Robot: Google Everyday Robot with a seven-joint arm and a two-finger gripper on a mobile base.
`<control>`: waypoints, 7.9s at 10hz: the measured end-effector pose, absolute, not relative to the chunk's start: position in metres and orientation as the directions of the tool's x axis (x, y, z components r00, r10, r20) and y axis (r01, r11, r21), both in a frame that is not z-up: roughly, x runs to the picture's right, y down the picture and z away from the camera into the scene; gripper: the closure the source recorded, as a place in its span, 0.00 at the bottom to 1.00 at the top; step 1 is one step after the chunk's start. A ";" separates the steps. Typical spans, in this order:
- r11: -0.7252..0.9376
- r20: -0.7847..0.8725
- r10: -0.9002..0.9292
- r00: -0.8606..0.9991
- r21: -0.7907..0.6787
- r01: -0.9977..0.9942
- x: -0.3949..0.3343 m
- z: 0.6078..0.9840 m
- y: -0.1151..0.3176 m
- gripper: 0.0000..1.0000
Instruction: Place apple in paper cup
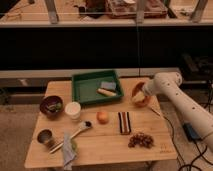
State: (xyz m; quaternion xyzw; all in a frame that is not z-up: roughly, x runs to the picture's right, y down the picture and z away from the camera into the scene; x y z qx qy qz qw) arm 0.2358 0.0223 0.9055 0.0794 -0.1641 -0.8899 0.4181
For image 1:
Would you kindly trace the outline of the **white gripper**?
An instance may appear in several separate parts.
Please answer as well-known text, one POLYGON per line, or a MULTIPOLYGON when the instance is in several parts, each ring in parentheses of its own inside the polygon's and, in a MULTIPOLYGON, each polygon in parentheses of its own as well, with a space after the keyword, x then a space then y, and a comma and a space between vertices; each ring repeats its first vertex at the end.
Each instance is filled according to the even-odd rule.
POLYGON ((137 92, 136 95, 132 98, 132 101, 134 103, 143 101, 145 99, 145 95, 146 96, 152 96, 152 95, 155 95, 157 93, 157 88, 155 86, 154 81, 153 80, 147 81, 143 85, 142 91, 137 92))

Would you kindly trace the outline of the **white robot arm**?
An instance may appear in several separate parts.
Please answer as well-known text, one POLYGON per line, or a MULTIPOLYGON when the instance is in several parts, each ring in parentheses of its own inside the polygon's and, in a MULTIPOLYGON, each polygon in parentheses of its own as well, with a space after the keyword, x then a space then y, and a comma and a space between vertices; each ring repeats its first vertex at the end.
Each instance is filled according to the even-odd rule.
POLYGON ((139 82, 134 86, 132 96, 136 96, 139 92, 143 93, 143 97, 137 100, 135 105, 147 106, 151 96, 164 94, 213 152, 213 115, 186 95, 179 88, 181 84, 182 76, 178 72, 157 73, 153 79, 139 82))

